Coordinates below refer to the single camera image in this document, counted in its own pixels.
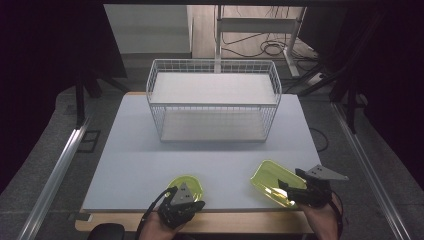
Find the black curtain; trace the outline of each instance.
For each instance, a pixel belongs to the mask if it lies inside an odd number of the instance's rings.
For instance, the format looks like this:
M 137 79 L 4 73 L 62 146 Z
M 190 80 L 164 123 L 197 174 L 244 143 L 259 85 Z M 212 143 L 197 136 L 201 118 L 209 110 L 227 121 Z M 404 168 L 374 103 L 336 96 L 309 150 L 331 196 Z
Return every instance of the black curtain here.
M 424 189 L 422 29 L 422 4 L 399 1 L 391 5 L 356 72 L 359 91 L 368 100 L 366 116 Z
M 126 77 L 103 5 L 0 2 L 0 192 L 47 126 L 57 95 L 78 75 L 95 78 L 93 69 Z

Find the metal frame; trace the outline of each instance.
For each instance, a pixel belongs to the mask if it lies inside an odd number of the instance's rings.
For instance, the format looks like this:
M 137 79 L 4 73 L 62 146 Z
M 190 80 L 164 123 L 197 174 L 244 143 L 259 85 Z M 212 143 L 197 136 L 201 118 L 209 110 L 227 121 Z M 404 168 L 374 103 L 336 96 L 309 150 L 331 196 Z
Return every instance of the metal frame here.
M 300 25 L 305 15 L 306 7 L 302 7 L 296 19 L 268 19 L 268 18 L 223 18 L 222 6 L 218 5 L 218 15 L 216 18 L 216 43 L 215 60 L 221 59 L 221 33 L 239 32 L 239 33 L 286 33 L 291 34 L 291 38 L 283 53 L 289 66 L 293 78 L 300 77 L 296 64 L 293 61 L 293 47 L 299 34 Z
M 75 152 L 78 149 L 78 145 L 81 142 L 85 131 L 91 121 L 92 109 L 88 108 L 87 117 L 83 121 L 79 129 L 74 129 L 68 142 L 60 155 L 56 166 L 54 167 L 49 179 L 44 185 L 40 196 L 37 199 L 31 213 L 29 214 L 21 232 L 18 235 L 18 240 L 35 239 L 41 224 L 50 208 L 53 199 L 62 183 L 63 178 L 68 170 L 69 165 L 74 157 Z
M 381 183 L 380 178 L 375 172 L 374 167 L 361 145 L 361 142 L 349 129 L 349 126 L 345 121 L 346 115 L 344 114 L 343 106 L 340 103 L 331 103 L 331 106 L 339 119 L 343 132 L 345 133 L 347 140 L 356 155 L 358 163 L 364 172 L 365 178 L 370 185 L 377 202 L 380 204 L 383 213 L 386 215 L 387 222 L 389 223 L 396 239 L 411 239 L 396 206 Z

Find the gray floor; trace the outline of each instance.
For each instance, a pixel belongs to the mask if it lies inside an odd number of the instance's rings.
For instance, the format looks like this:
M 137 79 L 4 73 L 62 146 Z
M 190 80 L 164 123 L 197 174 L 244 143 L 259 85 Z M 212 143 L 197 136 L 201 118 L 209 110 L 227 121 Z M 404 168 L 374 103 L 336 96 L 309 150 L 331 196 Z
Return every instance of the gray floor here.
M 141 55 L 123 56 L 123 59 L 128 79 L 118 80 L 132 91 L 144 91 L 151 59 L 146 59 Z M 305 67 L 311 67 L 310 64 L 306 63 Z M 278 61 L 277 65 L 280 78 L 290 78 L 287 66 L 281 61 Z M 295 82 L 296 80 L 283 80 L 282 84 L 287 89 Z M 98 144 L 93 153 L 77 153 L 74 156 L 36 239 L 82 240 L 88 236 L 86 232 L 75 230 L 75 214 L 80 210 L 123 97 L 123 93 L 119 90 L 103 81 L 99 81 L 99 83 L 103 90 L 102 97 L 90 99 L 86 96 L 87 104 L 95 106 L 94 116 L 88 130 L 100 130 Z M 292 91 L 296 92 L 302 87 L 305 85 L 293 88 Z M 328 100 L 330 89 L 331 85 L 301 98 L 300 101 L 309 127 L 323 132 L 328 138 L 328 148 L 319 152 L 322 164 L 350 178 L 348 182 L 332 184 L 333 189 L 341 195 L 345 205 L 345 230 L 342 239 L 396 239 Z M 0 195 L 1 240 L 17 238 L 55 167 L 56 161 L 75 127 L 74 99 L 73 88 L 58 95 L 56 111 L 52 115 L 49 125 L 20 171 Z M 356 113 L 356 128 L 357 137 L 406 224 L 411 239 L 424 239 L 424 193 L 422 189 L 376 133 L 361 109 L 358 109 Z M 311 130 L 311 134 L 317 150 L 326 146 L 325 138 L 321 134 L 315 130 Z M 80 146 L 81 149 L 87 149 L 87 147 L 90 146 L 84 144 Z M 196 237 L 198 239 L 300 239 L 299 236 L 281 235 L 201 235 Z M 127 234 L 126 239 L 133 239 L 133 234 Z

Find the white wire basket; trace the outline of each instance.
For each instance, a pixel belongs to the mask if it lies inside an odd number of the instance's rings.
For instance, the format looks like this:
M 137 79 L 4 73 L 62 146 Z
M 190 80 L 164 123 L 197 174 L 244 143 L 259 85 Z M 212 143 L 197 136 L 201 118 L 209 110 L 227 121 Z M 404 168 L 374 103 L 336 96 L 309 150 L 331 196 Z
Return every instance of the white wire basket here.
M 266 141 L 281 98 L 272 61 L 153 61 L 146 87 L 159 138 Z

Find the white table surface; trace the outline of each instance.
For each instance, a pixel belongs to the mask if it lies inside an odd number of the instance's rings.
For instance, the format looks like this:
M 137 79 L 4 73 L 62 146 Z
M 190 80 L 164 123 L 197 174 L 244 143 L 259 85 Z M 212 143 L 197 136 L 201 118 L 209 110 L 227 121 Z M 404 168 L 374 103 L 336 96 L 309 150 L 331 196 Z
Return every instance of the white table surface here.
M 320 164 L 295 95 L 282 95 L 265 143 L 161 143 L 146 96 L 126 95 L 82 209 L 143 211 L 185 174 L 200 180 L 205 212 L 280 209 L 250 183 L 265 159 L 293 171 Z

